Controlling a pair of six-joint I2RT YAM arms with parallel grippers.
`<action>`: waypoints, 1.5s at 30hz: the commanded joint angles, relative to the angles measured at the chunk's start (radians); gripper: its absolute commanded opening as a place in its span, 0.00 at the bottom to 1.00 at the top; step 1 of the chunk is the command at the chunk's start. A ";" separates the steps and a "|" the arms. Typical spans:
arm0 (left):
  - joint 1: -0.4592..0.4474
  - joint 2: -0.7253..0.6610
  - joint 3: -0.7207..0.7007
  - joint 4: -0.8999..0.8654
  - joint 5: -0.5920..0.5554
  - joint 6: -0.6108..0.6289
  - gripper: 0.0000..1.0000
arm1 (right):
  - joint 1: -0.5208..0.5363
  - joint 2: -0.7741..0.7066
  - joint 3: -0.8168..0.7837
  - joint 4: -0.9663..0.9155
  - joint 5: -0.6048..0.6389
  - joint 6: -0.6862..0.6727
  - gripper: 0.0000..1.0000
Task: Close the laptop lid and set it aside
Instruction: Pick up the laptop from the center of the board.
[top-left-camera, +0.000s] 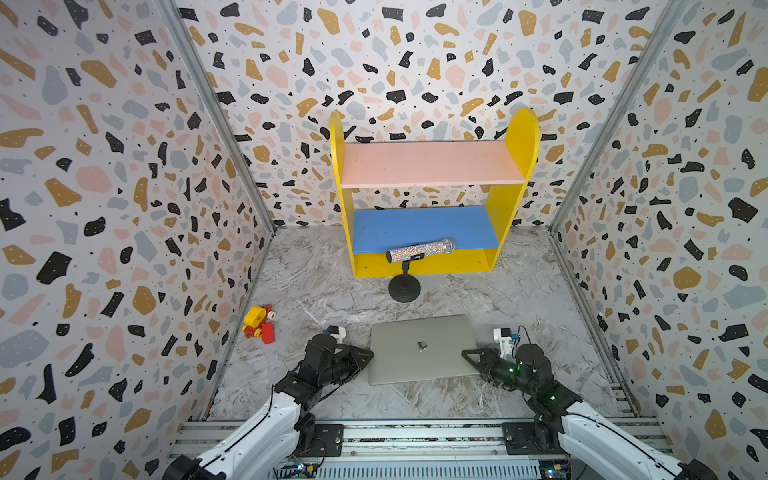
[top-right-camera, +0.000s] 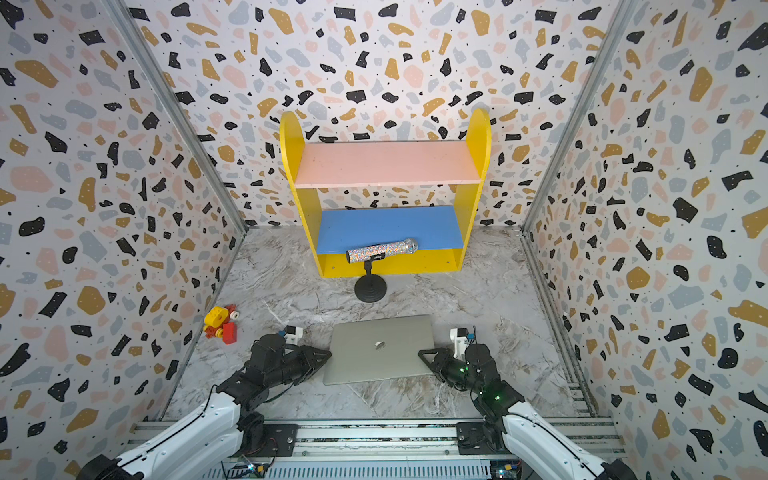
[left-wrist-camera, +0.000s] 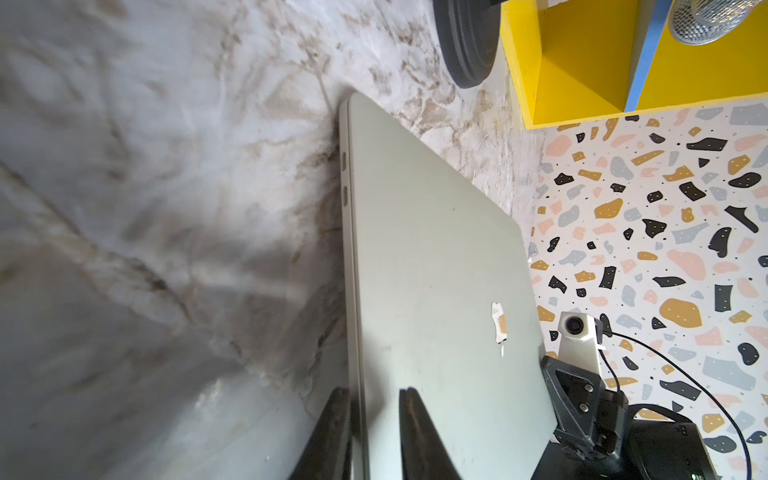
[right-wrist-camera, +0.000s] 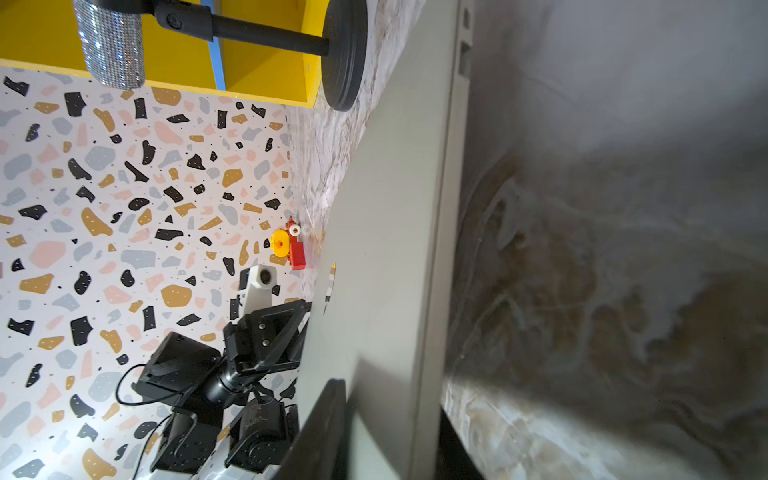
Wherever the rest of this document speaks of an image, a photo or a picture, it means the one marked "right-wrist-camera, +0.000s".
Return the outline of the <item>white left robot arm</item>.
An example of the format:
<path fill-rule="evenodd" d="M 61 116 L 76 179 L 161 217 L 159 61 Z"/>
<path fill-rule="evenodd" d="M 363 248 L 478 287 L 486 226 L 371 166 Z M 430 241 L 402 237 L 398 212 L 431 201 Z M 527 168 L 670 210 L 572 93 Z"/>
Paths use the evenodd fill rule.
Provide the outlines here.
<path fill-rule="evenodd" d="M 217 350 L 169 333 L 139 365 L 140 405 L 170 408 L 149 436 L 136 479 L 252 479 L 281 464 L 299 433 L 295 390 L 262 381 L 296 370 L 305 340 L 305 300 L 252 311 L 223 330 Z"/>

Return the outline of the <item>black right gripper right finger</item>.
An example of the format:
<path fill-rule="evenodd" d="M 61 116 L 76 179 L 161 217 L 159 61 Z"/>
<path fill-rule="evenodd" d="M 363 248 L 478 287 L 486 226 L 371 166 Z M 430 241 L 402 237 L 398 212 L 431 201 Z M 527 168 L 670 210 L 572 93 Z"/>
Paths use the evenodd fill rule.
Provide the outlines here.
<path fill-rule="evenodd" d="M 435 479 L 483 480 L 452 426 L 446 412 L 441 410 Z"/>

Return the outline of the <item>silver laptop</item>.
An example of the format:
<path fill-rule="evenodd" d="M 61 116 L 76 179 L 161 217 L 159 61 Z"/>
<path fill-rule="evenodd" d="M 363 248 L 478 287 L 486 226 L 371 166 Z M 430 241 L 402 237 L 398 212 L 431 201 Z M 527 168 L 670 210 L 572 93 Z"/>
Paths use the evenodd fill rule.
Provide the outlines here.
<path fill-rule="evenodd" d="M 345 381 L 333 479 L 435 474 L 473 27 L 425 4 L 330 210 L 297 401 Z"/>

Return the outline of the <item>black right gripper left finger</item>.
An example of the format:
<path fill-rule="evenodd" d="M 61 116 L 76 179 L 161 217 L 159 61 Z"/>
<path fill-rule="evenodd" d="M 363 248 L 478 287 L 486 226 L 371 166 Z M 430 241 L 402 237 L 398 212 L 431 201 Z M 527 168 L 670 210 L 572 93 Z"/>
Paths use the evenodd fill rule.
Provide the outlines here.
<path fill-rule="evenodd" d="M 346 384 L 330 379 L 273 479 L 333 479 L 345 432 Z"/>

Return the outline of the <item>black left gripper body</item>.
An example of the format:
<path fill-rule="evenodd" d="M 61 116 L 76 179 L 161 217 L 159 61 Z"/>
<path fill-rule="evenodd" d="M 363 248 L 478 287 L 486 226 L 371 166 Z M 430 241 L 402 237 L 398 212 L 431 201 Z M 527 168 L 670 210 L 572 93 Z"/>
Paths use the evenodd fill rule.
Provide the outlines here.
<path fill-rule="evenodd" d="M 221 383 L 246 390 L 267 374 L 297 369 L 312 303 L 298 300 L 244 315 L 224 328 L 226 368 Z"/>

